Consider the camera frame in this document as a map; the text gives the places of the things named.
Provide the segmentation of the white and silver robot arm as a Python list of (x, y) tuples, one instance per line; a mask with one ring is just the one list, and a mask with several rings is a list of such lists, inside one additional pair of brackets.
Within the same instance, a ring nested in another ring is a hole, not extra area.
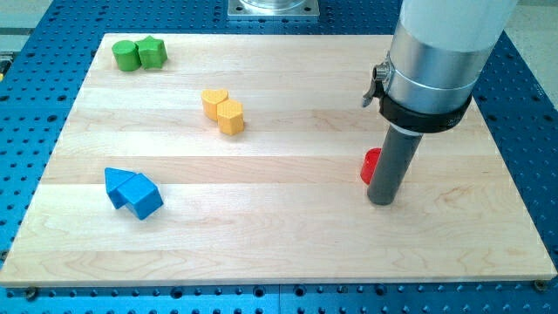
[(371, 72), (364, 106), (413, 133), (461, 121), (516, 0), (404, 0), (391, 47)]

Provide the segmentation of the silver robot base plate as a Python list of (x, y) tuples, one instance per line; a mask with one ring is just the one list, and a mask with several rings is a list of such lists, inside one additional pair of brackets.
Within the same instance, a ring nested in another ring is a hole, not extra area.
[(317, 0), (228, 0), (229, 17), (318, 17)]

